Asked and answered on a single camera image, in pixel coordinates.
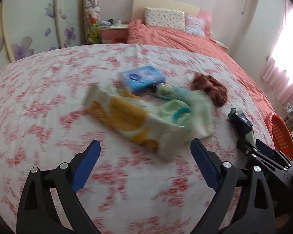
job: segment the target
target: tissue pack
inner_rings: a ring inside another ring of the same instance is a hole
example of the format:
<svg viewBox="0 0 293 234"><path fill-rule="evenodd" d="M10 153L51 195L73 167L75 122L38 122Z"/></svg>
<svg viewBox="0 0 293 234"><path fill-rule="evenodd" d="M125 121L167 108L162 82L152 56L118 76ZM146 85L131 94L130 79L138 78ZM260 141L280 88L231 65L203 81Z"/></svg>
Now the tissue pack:
<svg viewBox="0 0 293 234"><path fill-rule="evenodd" d="M152 85L165 83L165 77L160 70L148 65L121 73L121 81L128 92L137 94Z"/></svg>

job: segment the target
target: pink curtain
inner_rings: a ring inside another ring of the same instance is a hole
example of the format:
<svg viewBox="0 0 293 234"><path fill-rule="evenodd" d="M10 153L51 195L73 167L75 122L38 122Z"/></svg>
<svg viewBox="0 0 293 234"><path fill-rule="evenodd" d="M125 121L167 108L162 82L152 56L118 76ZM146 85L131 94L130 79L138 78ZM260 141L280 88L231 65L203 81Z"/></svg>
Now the pink curtain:
<svg viewBox="0 0 293 234"><path fill-rule="evenodd" d="M283 25L261 76L282 105L293 103L293 4L290 0L285 0Z"/></svg>

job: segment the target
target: silver screw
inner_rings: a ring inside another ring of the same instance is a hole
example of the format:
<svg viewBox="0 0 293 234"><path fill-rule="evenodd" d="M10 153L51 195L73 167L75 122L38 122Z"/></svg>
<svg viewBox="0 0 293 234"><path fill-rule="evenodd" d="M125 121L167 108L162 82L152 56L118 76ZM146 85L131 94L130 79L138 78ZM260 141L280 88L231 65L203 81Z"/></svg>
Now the silver screw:
<svg viewBox="0 0 293 234"><path fill-rule="evenodd" d="M33 167L33 168L31 168L30 172L31 173L36 173L36 172L38 172L38 168L37 167Z"/></svg>
<svg viewBox="0 0 293 234"><path fill-rule="evenodd" d="M230 162L223 162L224 167L230 168L232 164Z"/></svg>
<svg viewBox="0 0 293 234"><path fill-rule="evenodd" d="M260 172L262 169L259 167L259 166L257 166L257 165L255 165L254 167L253 167L253 169L254 169L254 171L256 171L256 172Z"/></svg>
<svg viewBox="0 0 293 234"><path fill-rule="evenodd" d="M65 170L68 167L68 163L61 163L60 168Z"/></svg>

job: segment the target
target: bedside table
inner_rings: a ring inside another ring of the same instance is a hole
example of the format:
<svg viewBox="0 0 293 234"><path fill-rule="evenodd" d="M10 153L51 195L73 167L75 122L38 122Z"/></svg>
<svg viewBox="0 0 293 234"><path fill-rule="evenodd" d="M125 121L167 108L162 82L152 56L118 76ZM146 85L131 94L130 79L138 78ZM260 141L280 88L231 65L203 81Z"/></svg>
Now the bedside table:
<svg viewBox="0 0 293 234"><path fill-rule="evenodd" d="M215 42L220 45L220 47L225 51L225 52L228 52L229 50L229 47L227 47L226 45L224 45L223 43L221 43L220 41L218 40L215 40Z"/></svg>
<svg viewBox="0 0 293 234"><path fill-rule="evenodd" d="M128 25L110 26L101 28L102 44L113 43L113 40L121 38L127 41Z"/></svg>

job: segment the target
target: floral bedsheet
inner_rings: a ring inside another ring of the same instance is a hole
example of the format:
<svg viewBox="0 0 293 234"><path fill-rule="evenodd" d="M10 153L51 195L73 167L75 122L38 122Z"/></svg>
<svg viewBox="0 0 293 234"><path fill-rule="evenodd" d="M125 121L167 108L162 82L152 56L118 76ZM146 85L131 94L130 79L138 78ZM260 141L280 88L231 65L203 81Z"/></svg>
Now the floral bedsheet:
<svg viewBox="0 0 293 234"><path fill-rule="evenodd" d="M203 140L221 160L238 167L245 162L228 122L231 107L243 109L256 138L272 146L253 101L214 58L133 44L79 46L33 55L0 70L0 214L13 230L30 169L56 168L97 139L101 156L77 196L99 230L190 233L214 196L190 148L181 149L174 162L164 163L91 118L82 106L91 83L119 87L119 72L147 64L159 68L175 86L189 87L194 71L199 71L228 88L227 103L214 111L215 134ZM69 226L54 189L52 195L61 221ZM238 197L236 193L224 225Z"/></svg>

